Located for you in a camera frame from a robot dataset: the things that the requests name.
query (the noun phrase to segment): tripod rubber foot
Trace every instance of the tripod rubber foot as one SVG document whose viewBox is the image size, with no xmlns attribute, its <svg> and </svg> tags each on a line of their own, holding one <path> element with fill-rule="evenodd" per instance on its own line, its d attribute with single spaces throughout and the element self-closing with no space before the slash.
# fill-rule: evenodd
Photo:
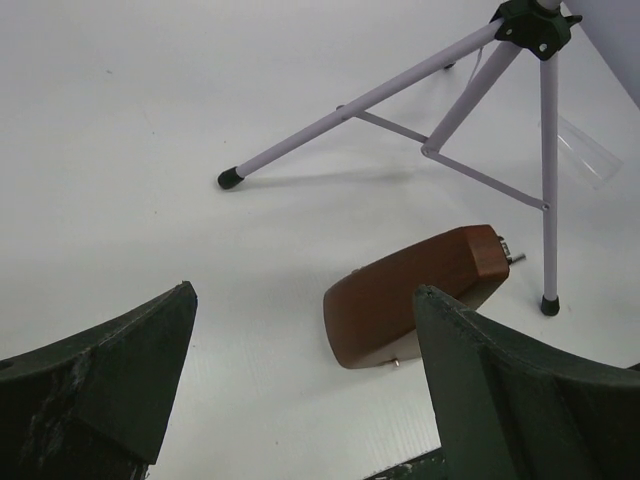
<svg viewBox="0 0 640 480">
<path fill-rule="evenodd" d="M 547 300 L 542 296 L 542 303 L 540 303 L 540 310 L 547 317 L 555 317 L 560 311 L 560 298 L 556 298 L 555 300 Z"/>
<path fill-rule="evenodd" d="M 238 175 L 236 168 L 237 167 L 233 167 L 225 170 L 218 177 L 218 185 L 220 185 L 223 190 L 230 190 L 244 180 L 244 178 Z"/>
</svg>

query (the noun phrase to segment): brown wooden object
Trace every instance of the brown wooden object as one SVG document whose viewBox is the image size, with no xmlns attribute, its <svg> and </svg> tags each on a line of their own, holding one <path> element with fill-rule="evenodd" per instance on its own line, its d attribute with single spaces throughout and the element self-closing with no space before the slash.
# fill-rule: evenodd
<svg viewBox="0 0 640 480">
<path fill-rule="evenodd" d="M 413 294 L 434 286 L 476 309 L 509 276 L 489 225 L 460 227 L 356 270 L 324 296 L 329 343 L 345 368 L 420 358 Z"/>
</svg>

